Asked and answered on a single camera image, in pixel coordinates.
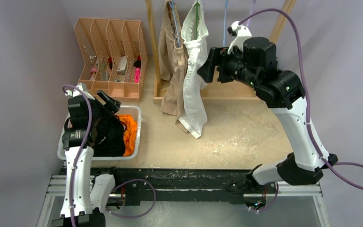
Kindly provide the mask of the white plastic perforated basket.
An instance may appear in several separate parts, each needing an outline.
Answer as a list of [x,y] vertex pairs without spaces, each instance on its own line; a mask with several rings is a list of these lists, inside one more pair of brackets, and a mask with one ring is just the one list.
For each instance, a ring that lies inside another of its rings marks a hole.
[[[87,104],[81,104],[82,110],[81,114],[86,114],[86,124],[88,126],[89,120],[89,111]],[[72,115],[72,113],[77,114],[78,110],[76,110],[76,104],[69,104],[68,107],[68,115],[66,120]],[[102,151],[94,151],[94,156],[92,160],[95,161],[103,161],[103,160],[129,160],[134,158],[138,153],[138,146],[140,142],[140,133],[141,133],[141,109],[136,105],[121,105],[121,104],[98,104],[97,102],[91,103],[91,110],[92,110],[92,123],[91,123],[91,131],[93,131],[95,126],[98,126],[94,120],[98,120],[98,117],[103,116],[104,112],[107,112],[107,115],[112,113],[113,115],[120,118],[120,121],[125,124],[124,126],[124,134],[123,134],[123,141],[125,144],[125,153],[122,156],[114,156],[109,154],[109,150],[105,153]],[[63,145],[62,136],[64,135],[67,129],[68,123],[65,123],[60,140],[58,143],[57,149],[57,156],[61,160],[66,160],[65,156],[65,146]],[[82,119],[82,126],[81,129],[84,130],[87,126],[83,126],[83,119]]]

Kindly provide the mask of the orange shorts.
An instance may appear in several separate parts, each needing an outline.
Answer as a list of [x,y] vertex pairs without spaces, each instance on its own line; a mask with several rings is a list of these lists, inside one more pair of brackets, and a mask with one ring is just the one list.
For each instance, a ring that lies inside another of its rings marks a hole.
[[123,153],[123,156],[129,157],[133,155],[135,151],[138,123],[133,116],[129,114],[120,114],[116,117],[124,127],[123,141],[125,144],[125,152]]

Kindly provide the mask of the black shorts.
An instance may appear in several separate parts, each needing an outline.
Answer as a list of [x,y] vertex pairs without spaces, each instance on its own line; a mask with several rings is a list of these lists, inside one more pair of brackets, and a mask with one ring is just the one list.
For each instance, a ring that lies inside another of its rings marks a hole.
[[[67,129],[62,136],[63,145],[65,146],[65,150],[69,150],[71,147],[78,147],[81,145],[81,142],[85,136],[86,129],[82,130],[82,119],[83,126],[87,126],[86,124],[86,114],[81,114],[81,104],[86,104],[85,99],[82,96],[77,96],[75,98],[71,98],[68,100],[69,104],[76,104],[76,110],[78,110],[77,114],[72,113],[69,118],[65,121],[68,123]],[[85,143],[85,147],[89,146],[94,149],[94,151],[103,151],[106,153],[109,150],[109,154],[114,156],[122,156],[125,152],[125,144],[123,141],[123,132],[124,127],[119,120],[119,123],[104,123],[97,124],[93,131],[89,131],[88,138]]]

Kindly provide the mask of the white shorts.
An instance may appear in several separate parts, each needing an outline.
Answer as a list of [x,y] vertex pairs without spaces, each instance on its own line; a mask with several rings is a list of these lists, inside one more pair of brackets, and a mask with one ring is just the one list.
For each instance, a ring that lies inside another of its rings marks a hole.
[[198,0],[199,25],[198,38],[194,39],[194,3],[189,10],[181,29],[183,44],[187,50],[187,72],[183,83],[184,113],[179,117],[179,121],[196,139],[202,135],[203,127],[207,123],[207,114],[201,97],[207,83],[197,74],[197,70],[205,63],[207,52],[208,29],[205,24],[202,1]]

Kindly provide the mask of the green hanger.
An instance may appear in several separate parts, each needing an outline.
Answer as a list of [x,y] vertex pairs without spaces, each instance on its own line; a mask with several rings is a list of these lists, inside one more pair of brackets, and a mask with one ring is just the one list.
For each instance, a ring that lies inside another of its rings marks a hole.
[[198,1],[195,2],[194,4],[194,39],[197,39],[198,38],[198,25],[199,25],[199,7],[200,7],[200,4]]

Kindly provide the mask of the lilac plastic hanger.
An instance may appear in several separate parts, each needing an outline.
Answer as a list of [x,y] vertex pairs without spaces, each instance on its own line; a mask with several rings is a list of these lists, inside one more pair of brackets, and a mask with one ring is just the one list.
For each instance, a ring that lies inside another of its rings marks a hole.
[[[256,0],[252,0],[251,8],[250,8],[250,11],[249,11],[249,16],[254,13],[255,6],[256,6],[256,2],[257,2]],[[251,24],[251,18],[247,19],[246,27],[249,28],[250,27],[250,24]]]

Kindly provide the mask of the light blue hanger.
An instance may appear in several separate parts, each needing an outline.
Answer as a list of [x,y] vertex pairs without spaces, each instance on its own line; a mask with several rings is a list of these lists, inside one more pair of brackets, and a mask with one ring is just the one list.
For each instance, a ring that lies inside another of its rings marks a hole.
[[226,46],[226,19],[227,19],[227,8],[228,8],[229,0],[225,0],[224,2],[224,20],[223,20],[223,47]]

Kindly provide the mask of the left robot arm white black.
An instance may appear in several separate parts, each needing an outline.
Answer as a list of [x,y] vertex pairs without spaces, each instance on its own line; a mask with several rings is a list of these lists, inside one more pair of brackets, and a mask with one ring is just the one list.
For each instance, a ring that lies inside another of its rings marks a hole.
[[69,118],[62,136],[67,163],[64,201],[60,218],[53,220],[55,227],[104,227],[104,210],[110,193],[121,190],[122,180],[109,170],[90,178],[94,149],[106,137],[98,126],[109,120],[120,108],[120,102],[104,91],[97,95],[101,104],[88,92],[79,88],[67,91]]

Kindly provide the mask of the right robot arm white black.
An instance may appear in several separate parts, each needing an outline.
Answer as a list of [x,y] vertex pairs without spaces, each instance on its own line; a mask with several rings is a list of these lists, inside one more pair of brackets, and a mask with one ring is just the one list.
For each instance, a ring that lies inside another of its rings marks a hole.
[[311,185],[323,177],[323,169],[334,166],[337,155],[319,144],[306,112],[306,94],[297,74],[277,67],[276,45],[264,37],[252,37],[242,48],[213,47],[197,73],[210,83],[218,71],[218,81],[238,81],[254,89],[284,128],[292,153],[279,163],[259,165],[246,180],[251,192],[259,192],[268,183],[284,181],[290,185]]

